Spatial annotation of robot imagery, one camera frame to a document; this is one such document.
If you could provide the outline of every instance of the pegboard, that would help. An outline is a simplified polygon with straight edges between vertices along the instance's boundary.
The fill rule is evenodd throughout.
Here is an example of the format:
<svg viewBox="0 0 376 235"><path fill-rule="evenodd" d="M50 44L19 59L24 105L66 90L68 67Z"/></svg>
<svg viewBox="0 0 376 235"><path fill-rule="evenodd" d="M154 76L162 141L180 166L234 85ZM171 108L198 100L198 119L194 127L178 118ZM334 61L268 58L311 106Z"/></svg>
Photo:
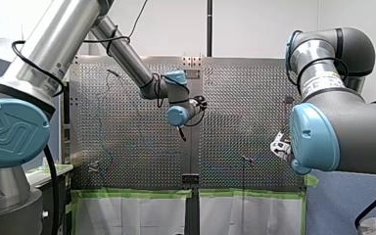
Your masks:
<svg viewBox="0 0 376 235"><path fill-rule="evenodd" d="M181 58L145 63L157 73L184 69ZM141 99L112 59L77 58L70 72L73 187L180 189L184 153L167 123L167 108L167 102L158 108L156 101Z"/></svg>
<svg viewBox="0 0 376 235"><path fill-rule="evenodd" d="M270 152L293 107L285 98L298 100L284 61L204 58L202 72L210 107L200 134L201 187L302 190L304 179Z"/></svg>
<svg viewBox="0 0 376 235"><path fill-rule="evenodd" d="M201 125L184 128L183 143L166 121L167 102L158 109L156 101L142 100L109 57L76 59L70 70L73 187L180 189L189 165L202 188L301 191L304 179L269 149L289 119L285 97L298 98L283 60L197 58L195 66L189 60L144 59L152 72L200 71L189 87L202 91L209 108Z"/></svg>

